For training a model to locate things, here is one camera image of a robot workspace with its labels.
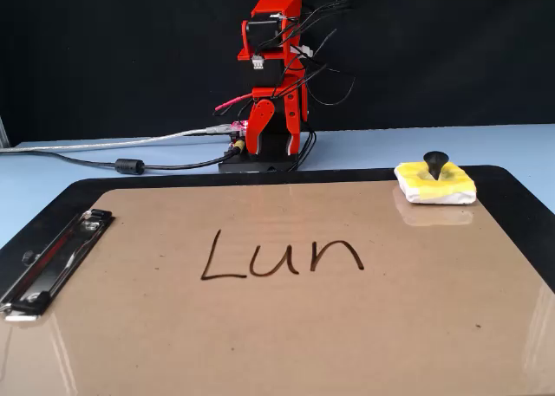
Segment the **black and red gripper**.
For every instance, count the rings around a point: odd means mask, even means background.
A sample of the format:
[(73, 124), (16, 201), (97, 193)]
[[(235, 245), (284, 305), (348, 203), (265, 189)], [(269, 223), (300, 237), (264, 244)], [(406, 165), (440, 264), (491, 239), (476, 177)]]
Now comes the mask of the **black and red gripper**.
[[(252, 94), (259, 88), (267, 89), (269, 96), (279, 96), (285, 90), (290, 90), (278, 98), (284, 103), (285, 123), (290, 134), (286, 153), (297, 154), (301, 122), (307, 121), (308, 116), (306, 88), (291, 90), (304, 78), (304, 66), (298, 54), (289, 50), (268, 49), (255, 55), (242, 49), (238, 54), (238, 61), (244, 66), (244, 77)], [(246, 148), (250, 154), (259, 153), (259, 136), (274, 113), (275, 106), (271, 100), (261, 99), (253, 105), (246, 128)]]

